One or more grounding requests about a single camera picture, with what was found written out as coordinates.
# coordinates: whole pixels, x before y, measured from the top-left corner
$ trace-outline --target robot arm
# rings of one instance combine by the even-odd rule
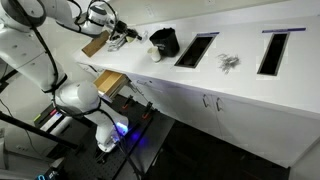
[[[101,34],[102,28],[115,20],[111,19],[111,14],[100,6],[93,5],[88,8],[87,19],[78,24],[72,18],[71,8],[67,0],[40,0],[46,9],[47,16],[56,20],[57,24],[90,37],[97,37]]]
[[[21,4],[24,14],[17,10],[14,1]],[[46,16],[49,16],[73,31],[89,36],[99,35],[103,26],[97,23],[106,23],[109,15],[97,6],[89,9],[89,18],[78,26],[71,18],[71,10],[66,0],[0,0],[0,58],[48,93],[51,98],[55,97],[59,107],[71,110],[75,114],[90,111],[85,117],[97,124],[98,146],[102,151],[110,152],[119,139],[118,130],[120,129],[122,135],[126,133],[128,119],[101,103],[98,90],[93,83],[72,83],[67,79],[62,67],[55,62],[56,72],[48,52],[30,30],[31,24],[41,26]],[[115,24],[114,28],[117,32],[129,35],[126,26],[117,28]],[[59,86],[51,94],[52,85],[57,85],[54,83],[56,79]]]

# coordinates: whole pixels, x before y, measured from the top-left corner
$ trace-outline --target black frame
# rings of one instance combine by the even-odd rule
[[[8,86],[9,83],[7,83],[7,80],[10,79],[12,76],[16,75],[18,73],[17,70],[12,70],[11,72],[7,73],[3,78],[0,80],[0,93],[4,91]]]
[[[276,70],[275,70],[275,73],[274,74],[266,74],[266,73],[261,73],[261,69],[262,69],[262,66],[264,65],[264,62],[266,60],[266,57],[268,55],[268,52],[269,52],[269,49],[270,49],[270,46],[272,44],[272,40],[273,40],[273,37],[277,34],[287,34],[287,37],[286,37],[286,40],[283,44],[283,49],[282,49],[282,52],[280,54],[280,57],[279,57],[279,61],[278,61],[278,64],[277,64],[277,67],[276,67]],[[270,42],[269,42],[269,45],[268,45],[268,48],[267,50],[265,51],[264,53],[264,56],[263,56],[263,59],[262,59],[262,62],[260,64],[260,67],[259,67],[259,70],[257,72],[257,74],[261,74],[261,75],[267,75],[267,76],[277,76],[278,75],[278,71],[279,71],[279,68],[280,68],[280,64],[281,64],[281,61],[283,59],[283,54],[286,50],[286,46],[287,46],[287,42],[288,42],[288,39],[289,39],[289,36],[290,36],[290,32],[283,32],[283,33],[273,33],[271,38],[270,38]]]
[[[50,139],[50,140],[55,141],[57,143],[60,143],[60,144],[66,146],[68,148],[71,148],[71,149],[77,149],[78,148],[78,145],[76,145],[74,143],[71,143],[71,142],[66,141],[64,139],[58,138],[58,137],[56,137],[56,136],[54,136],[52,134],[44,132],[44,131],[42,131],[42,130],[34,127],[34,126],[31,126],[30,124],[27,124],[27,123],[25,123],[23,121],[15,119],[15,118],[13,118],[11,116],[8,116],[8,115],[2,113],[1,111],[0,111],[0,120],[2,120],[4,122],[7,122],[9,124],[12,124],[14,126],[20,127],[20,128],[22,128],[24,130],[33,132],[33,133],[35,133],[35,134],[37,134],[39,136],[42,136],[42,137],[47,138],[47,139]]]
[[[179,60],[175,63],[174,66],[178,66],[178,67],[186,67],[186,68],[193,68],[195,69],[200,60],[202,59],[202,57],[206,54],[208,48],[210,47],[210,45],[212,44],[212,42],[214,41],[214,39],[216,38],[216,36],[218,35],[219,33],[205,33],[205,34],[197,34],[196,37],[192,40],[192,42],[189,44],[188,48],[184,51],[184,53],[180,56]],[[194,66],[187,66],[187,65],[181,65],[179,64],[180,61],[182,60],[182,58],[184,57],[184,55],[189,51],[190,47],[193,45],[194,41],[199,38],[199,37],[212,37],[211,41],[208,43],[206,49],[203,51],[203,53],[201,54],[201,56],[198,58],[197,62],[195,63]]]

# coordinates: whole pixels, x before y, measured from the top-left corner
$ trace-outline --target wire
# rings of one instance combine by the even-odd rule
[[[123,139],[124,139],[124,138],[123,138],[123,136],[121,135],[121,133],[120,133],[117,125],[115,124],[114,120],[112,119],[112,117],[111,117],[106,111],[104,111],[104,110],[102,110],[102,109],[99,109],[98,111],[100,111],[102,114],[106,115],[106,116],[110,119],[110,121],[112,122],[112,124],[113,124],[113,126],[114,126],[114,128],[115,128],[115,130],[116,130],[116,132],[117,132],[117,135],[118,135],[118,137],[119,137],[119,143],[116,143],[116,145],[119,147],[119,149],[121,150],[121,152],[125,155],[127,161],[128,161],[129,164],[131,165],[131,167],[132,167],[132,169],[133,169],[133,171],[134,171],[137,179],[140,179],[139,175],[140,175],[140,176],[144,176],[144,173],[142,173],[142,172],[137,168],[137,166],[134,164],[134,162],[133,162],[132,159],[130,158],[130,156],[129,156],[126,148],[125,148],[125,145],[124,145],[124,143],[123,143]]]
[[[68,0],[69,2],[73,3],[74,5],[76,5],[79,9],[79,14],[78,16],[76,17],[76,20],[75,20],[75,23],[77,24],[77,22],[79,21],[79,19],[81,18],[81,15],[82,15],[82,8],[81,6],[74,0]]]
[[[13,115],[12,115],[9,107],[8,107],[6,104],[4,104],[4,102],[2,101],[2,99],[0,99],[0,102],[1,102],[1,104],[7,109],[8,113],[10,114],[10,116],[13,117]],[[29,143],[30,143],[30,145],[31,145],[31,148],[34,150],[35,153],[37,153],[37,154],[39,155],[39,157],[41,158],[41,160],[44,161],[44,162],[49,166],[49,168],[50,168],[50,165],[48,164],[48,162],[44,159],[44,157],[43,157],[43,156],[36,150],[36,148],[33,146],[32,139],[31,139],[28,131],[27,131],[27,130],[24,130],[24,131],[25,131],[25,132],[27,133],[27,135],[28,135],[28,139],[29,139]]]
[[[92,6],[92,4],[94,4],[94,3],[96,3],[96,2],[103,2],[103,3],[105,3],[105,4],[110,8],[110,10],[112,11],[112,13],[113,13],[113,15],[114,15],[114,20],[115,20],[115,22],[114,22],[114,28],[113,28],[113,30],[112,30],[112,32],[111,32],[111,34],[110,34],[110,39],[111,39],[111,38],[114,36],[115,32],[116,32],[116,27],[117,27],[117,24],[118,24],[119,19],[118,19],[118,16],[117,16],[116,11],[112,8],[112,6],[111,6],[109,3],[107,3],[107,2],[104,1],[104,0],[91,0],[90,3],[89,3],[89,5],[88,5],[88,8],[87,8],[86,19],[85,19],[83,22],[81,22],[81,23],[76,23],[76,24],[77,24],[77,25],[84,24],[84,23],[89,19],[89,9],[90,9],[90,7]]]
[[[91,6],[94,2],[98,2],[98,1],[104,2],[104,3],[106,3],[106,4],[109,6],[109,8],[111,9],[111,11],[113,12],[113,14],[114,14],[114,16],[115,16],[115,20],[116,20],[115,26],[116,26],[116,25],[117,25],[117,15],[116,15],[114,9],[110,6],[109,3],[105,2],[105,1],[102,1],[102,0],[92,0],[92,1],[90,2],[89,6],[88,6],[88,10],[89,10],[90,6]],[[17,9],[20,11],[20,13],[22,13],[22,14],[26,17],[28,23],[31,25],[31,29],[35,32],[37,38],[39,39],[40,43],[42,44],[42,46],[44,47],[46,53],[47,53],[48,56],[49,56],[50,62],[51,62],[51,64],[52,64],[53,70],[54,70],[54,81],[53,81],[53,83],[52,83],[52,88],[55,89],[55,87],[56,87],[56,85],[57,85],[57,82],[58,82],[58,79],[59,79],[59,72],[58,72],[56,63],[55,63],[55,61],[54,61],[54,58],[53,58],[53,56],[52,56],[52,54],[51,54],[51,51],[50,51],[50,49],[48,48],[48,46],[47,46],[46,42],[44,41],[44,39],[42,38],[42,36],[41,36],[40,32],[38,31],[37,27],[32,23],[29,15],[28,15],[27,12],[24,10],[24,8],[23,8],[22,5],[20,4],[20,2],[19,2],[18,0],[13,0],[13,3],[14,3],[15,6],[17,7]],[[55,106],[56,110],[57,110],[59,113],[64,114],[64,115],[66,115],[66,116],[75,117],[75,116],[84,115],[84,114],[87,113],[87,112],[84,112],[84,113],[80,113],[80,114],[71,114],[71,113],[68,113],[66,110],[60,109],[60,107],[57,106],[57,104],[56,104],[56,94],[55,94],[55,90],[52,92],[52,99],[51,99],[51,101],[53,102],[53,105]],[[119,132],[119,129],[118,129],[118,127],[116,126],[115,122],[113,121],[112,117],[111,117],[106,111],[104,111],[104,110],[102,110],[102,109],[99,109],[98,111],[100,111],[101,113],[103,113],[104,115],[106,115],[106,116],[110,119],[110,121],[112,122],[112,124],[113,124],[113,126],[114,126],[114,128],[115,128],[115,130],[116,130],[116,132],[117,132],[117,135],[118,135],[118,137],[119,137],[119,144],[118,144],[118,146],[119,146],[120,150],[125,154],[126,159],[128,160],[129,164],[132,166],[132,168],[133,168],[133,170],[134,170],[134,172],[135,172],[135,174],[136,174],[136,176],[137,176],[137,179],[140,179],[140,178],[139,178],[139,175],[142,176],[143,173],[138,170],[138,168],[134,165],[133,161],[131,160],[130,156],[128,155],[128,152],[127,152],[126,149],[125,149],[124,143],[122,142],[122,141],[123,141],[123,140],[122,140],[123,137],[121,136],[121,134],[120,134],[120,132]]]
[[[36,150],[36,148],[33,146],[32,139],[31,139],[31,137],[30,137],[29,132],[28,132],[27,130],[24,130],[24,131],[27,133],[27,136],[28,136],[28,139],[29,139],[29,143],[30,143],[33,151],[36,152],[36,153],[38,154],[38,156],[40,156],[40,158],[42,159],[42,161],[44,161],[45,163],[48,164],[48,162],[45,160],[45,158],[42,156],[42,154],[39,153],[39,152]]]
[[[2,99],[0,99],[0,102],[1,102],[1,104],[7,109],[8,113],[10,114],[10,116],[13,117],[12,114],[11,114],[10,109],[8,108],[7,105],[5,105],[5,104],[3,103]]]

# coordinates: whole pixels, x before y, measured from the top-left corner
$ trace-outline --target white wall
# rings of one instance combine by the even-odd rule
[[[285,0],[111,0],[120,18],[130,24],[146,24],[198,16]]]
[[[94,80],[93,76],[78,67],[71,57],[71,54],[79,48],[79,45],[89,40],[88,37],[65,30],[51,19],[47,19],[39,30],[56,61],[63,66],[71,80]],[[0,98],[10,108],[14,117],[32,125],[33,119],[50,104],[47,95],[21,75],[15,77],[14,82],[0,94]],[[7,110],[2,105],[0,105],[0,110],[7,113]],[[1,121],[0,127],[6,128],[5,141],[8,150],[38,157],[38,155],[33,152],[24,130]],[[54,144],[52,141],[39,137],[38,135],[32,133],[30,133],[30,135],[34,146],[39,152]],[[26,152],[19,151],[16,149],[16,145],[21,145],[29,150]]]

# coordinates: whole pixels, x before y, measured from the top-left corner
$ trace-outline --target cabinet door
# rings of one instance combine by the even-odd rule
[[[119,94],[123,97],[133,96],[133,99],[140,104],[146,106],[148,101],[141,95],[141,92],[136,89],[136,86],[126,85],[120,91]]]
[[[155,80],[134,80],[132,81],[142,96],[153,103],[153,107],[161,113],[168,115],[174,119],[177,118],[175,111],[171,108],[167,94],[163,91],[161,82]]]
[[[211,95],[175,87],[165,90],[170,97],[171,106],[178,120],[200,131],[221,138],[221,132]]]
[[[283,167],[320,135],[320,121],[229,99],[215,99],[223,139]]]

